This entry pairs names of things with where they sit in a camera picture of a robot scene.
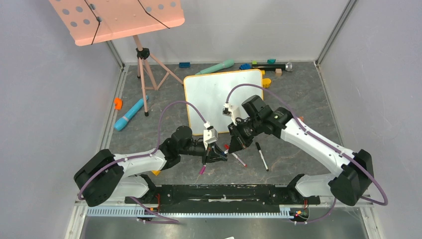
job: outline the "blue toy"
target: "blue toy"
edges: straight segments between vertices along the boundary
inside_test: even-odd
[[[114,124],[114,128],[117,131],[122,130],[129,120],[144,106],[144,99],[140,99],[123,117],[121,117],[116,123]]]
[[[251,65],[249,64],[243,64],[239,67],[240,70],[249,70],[252,69]]]
[[[179,67],[180,68],[189,68],[191,66],[190,62],[180,62]]]

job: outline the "yellow block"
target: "yellow block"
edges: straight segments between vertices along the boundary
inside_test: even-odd
[[[161,171],[160,170],[152,170],[151,171],[155,176],[157,176],[158,174],[160,174],[161,173]]]
[[[262,79],[262,87],[268,88],[270,86],[271,86],[271,79],[270,78]]]

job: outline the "blue block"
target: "blue block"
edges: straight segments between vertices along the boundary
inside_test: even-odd
[[[251,65],[249,64],[243,64],[239,67],[240,70],[249,70],[252,69]]]
[[[180,62],[179,67],[180,68],[189,68],[191,66],[190,62]]]

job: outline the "blue tube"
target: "blue tube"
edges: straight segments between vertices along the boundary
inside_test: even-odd
[[[114,124],[114,128],[117,131],[122,130],[129,120],[144,106],[144,99],[141,98],[123,117],[121,117],[116,123]]]

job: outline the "black marker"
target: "black marker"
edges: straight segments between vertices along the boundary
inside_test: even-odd
[[[265,169],[267,170],[267,172],[269,171],[267,163],[265,162],[264,156],[262,155],[262,151],[261,151],[261,146],[259,146],[258,142],[255,143],[256,144],[256,148],[258,149],[259,154],[261,155],[262,158],[262,162],[264,162],[265,165]]]

